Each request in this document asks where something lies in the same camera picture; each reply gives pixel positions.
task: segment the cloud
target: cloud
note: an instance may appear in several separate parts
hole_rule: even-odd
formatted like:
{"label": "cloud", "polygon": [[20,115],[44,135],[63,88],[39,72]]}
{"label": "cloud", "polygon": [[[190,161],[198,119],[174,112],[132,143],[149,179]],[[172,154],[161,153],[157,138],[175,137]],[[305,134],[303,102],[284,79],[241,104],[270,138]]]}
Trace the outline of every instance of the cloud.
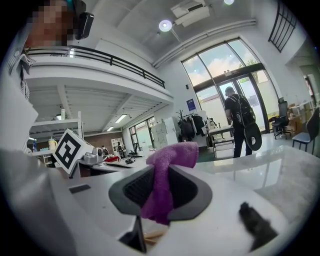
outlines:
{"label": "cloud", "polygon": [[196,72],[192,72],[189,73],[189,78],[191,80],[191,83],[193,86],[196,86],[204,81],[207,81],[210,79],[209,74],[207,73],[207,71],[205,71],[205,73],[196,73]]}
{"label": "cloud", "polygon": [[236,58],[230,58],[226,56],[225,58],[215,58],[209,65],[208,70],[210,71],[212,77],[216,77],[224,74],[227,70],[236,70],[239,68],[240,62]]}

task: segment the purple cloth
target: purple cloth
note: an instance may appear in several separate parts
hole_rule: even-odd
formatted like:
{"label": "purple cloth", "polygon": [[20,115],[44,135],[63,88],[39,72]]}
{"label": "purple cloth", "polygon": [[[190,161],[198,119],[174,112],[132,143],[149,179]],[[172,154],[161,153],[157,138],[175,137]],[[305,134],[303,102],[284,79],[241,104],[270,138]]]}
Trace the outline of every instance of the purple cloth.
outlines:
{"label": "purple cloth", "polygon": [[146,163],[154,165],[153,191],[141,209],[141,217],[168,225],[167,215],[174,209],[168,181],[170,164],[193,168],[198,159],[198,144],[182,142],[166,146],[150,155]]}

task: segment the ceiling light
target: ceiling light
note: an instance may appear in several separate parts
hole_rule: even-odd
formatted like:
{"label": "ceiling light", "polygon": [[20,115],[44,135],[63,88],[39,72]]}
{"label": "ceiling light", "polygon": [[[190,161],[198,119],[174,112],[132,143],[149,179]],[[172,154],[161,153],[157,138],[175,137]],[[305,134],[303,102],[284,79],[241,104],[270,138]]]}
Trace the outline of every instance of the ceiling light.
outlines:
{"label": "ceiling light", "polygon": [[116,124],[120,123],[122,119],[124,119],[127,115],[123,114],[122,116],[119,117],[117,121],[115,121]]}
{"label": "ceiling light", "polygon": [[235,0],[224,0],[227,5],[232,5]]}
{"label": "ceiling light", "polygon": [[159,29],[163,32],[168,32],[172,28],[172,23],[169,20],[163,20],[159,23]]}

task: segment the black mesh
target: black mesh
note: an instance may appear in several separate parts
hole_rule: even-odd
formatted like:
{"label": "black mesh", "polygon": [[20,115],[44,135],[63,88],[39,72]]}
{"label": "black mesh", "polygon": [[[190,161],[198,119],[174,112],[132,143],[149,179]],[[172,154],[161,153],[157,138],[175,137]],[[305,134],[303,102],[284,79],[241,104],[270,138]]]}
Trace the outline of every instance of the black mesh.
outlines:
{"label": "black mesh", "polygon": [[189,203],[198,193],[194,182],[172,169],[168,171],[168,180],[174,209]]}
{"label": "black mesh", "polygon": [[123,187],[124,195],[142,208],[153,190],[154,176],[154,170],[149,170],[132,180]]}

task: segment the ceiling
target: ceiling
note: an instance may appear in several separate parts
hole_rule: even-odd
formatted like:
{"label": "ceiling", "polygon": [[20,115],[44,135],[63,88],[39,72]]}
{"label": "ceiling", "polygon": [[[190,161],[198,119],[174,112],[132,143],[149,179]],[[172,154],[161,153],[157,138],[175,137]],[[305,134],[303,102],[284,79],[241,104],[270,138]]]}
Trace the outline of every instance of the ceiling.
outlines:
{"label": "ceiling", "polygon": [[[187,27],[174,25],[173,32],[160,32],[159,22],[177,18],[171,8],[182,0],[85,0],[87,10],[99,21],[112,26],[146,47],[155,58],[159,58],[172,48],[209,29],[230,22],[251,19],[254,0],[235,0],[227,5],[224,0],[204,0],[209,6],[210,16]],[[99,35],[108,39],[109,35]]]}
{"label": "ceiling", "polygon": [[[111,90],[65,85],[64,91],[72,118],[77,118],[78,111],[81,111],[85,134],[106,132],[109,127],[120,129],[161,103]],[[33,86],[29,101],[38,112],[37,122],[53,120],[64,108],[57,85]],[[128,116],[120,123],[115,123],[122,114]]]}

